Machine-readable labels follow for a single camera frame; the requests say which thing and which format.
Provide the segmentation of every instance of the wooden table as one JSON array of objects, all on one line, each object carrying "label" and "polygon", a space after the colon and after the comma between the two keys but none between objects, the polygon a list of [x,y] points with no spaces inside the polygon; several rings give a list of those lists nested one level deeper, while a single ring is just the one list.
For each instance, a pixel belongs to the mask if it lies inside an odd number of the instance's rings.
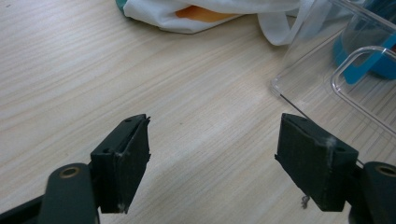
[{"label": "wooden table", "polygon": [[102,223],[347,223],[304,210],[275,161],[270,91],[285,48],[254,15],[196,35],[125,18],[114,1],[0,2],[0,212],[146,113],[151,160],[128,215]]}]

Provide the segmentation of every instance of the transparent plastic box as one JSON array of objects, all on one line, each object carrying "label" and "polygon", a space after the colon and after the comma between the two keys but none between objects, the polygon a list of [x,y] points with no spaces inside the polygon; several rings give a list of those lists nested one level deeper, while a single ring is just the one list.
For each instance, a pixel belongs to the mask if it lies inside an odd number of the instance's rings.
[{"label": "transparent plastic box", "polygon": [[395,0],[317,0],[272,80],[362,162],[396,165],[395,18]]}]

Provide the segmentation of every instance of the table surface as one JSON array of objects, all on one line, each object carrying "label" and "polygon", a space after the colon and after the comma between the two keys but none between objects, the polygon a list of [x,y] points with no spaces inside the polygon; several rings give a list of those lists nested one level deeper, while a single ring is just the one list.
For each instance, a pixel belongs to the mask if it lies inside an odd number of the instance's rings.
[{"label": "table surface", "polygon": [[254,15],[195,35],[125,18],[112,0],[0,2],[0,212],[146,113],[151,159],[127,215],[102,223],[347,223],[301,207],[275,161],[271,93],[286,48]]}]

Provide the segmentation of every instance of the screw hole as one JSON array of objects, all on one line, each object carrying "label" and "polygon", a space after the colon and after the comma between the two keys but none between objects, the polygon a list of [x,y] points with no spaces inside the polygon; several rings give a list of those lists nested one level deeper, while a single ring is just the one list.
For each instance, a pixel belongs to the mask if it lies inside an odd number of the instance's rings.
[{"label": "screw hole", "polygon": [[388,166],[377,166],[375,167],[376,170],[381,173],[382,175],[387,175],[387,176],[391,176],[391,177],[396,177],[396,170],[392,167],[388,167]]},{"label": "screw hole", "polygon": [[66,179],[73,177],[79,173],[79,168],[76,166],[67,167],[59,173],[59,177]]}]

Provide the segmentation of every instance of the orange object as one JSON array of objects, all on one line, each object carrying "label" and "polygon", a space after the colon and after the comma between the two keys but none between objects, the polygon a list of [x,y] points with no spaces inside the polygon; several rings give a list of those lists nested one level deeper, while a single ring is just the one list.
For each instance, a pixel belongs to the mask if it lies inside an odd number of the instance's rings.
[{"label": "orange object", "polygon": [[204,21],[204,22],[222,21],[237,15],[231,13],[219,13],[197,6],[190,6],[183,8],[175,12],[175,14],[179,18],[187,18],[193,21]]}]

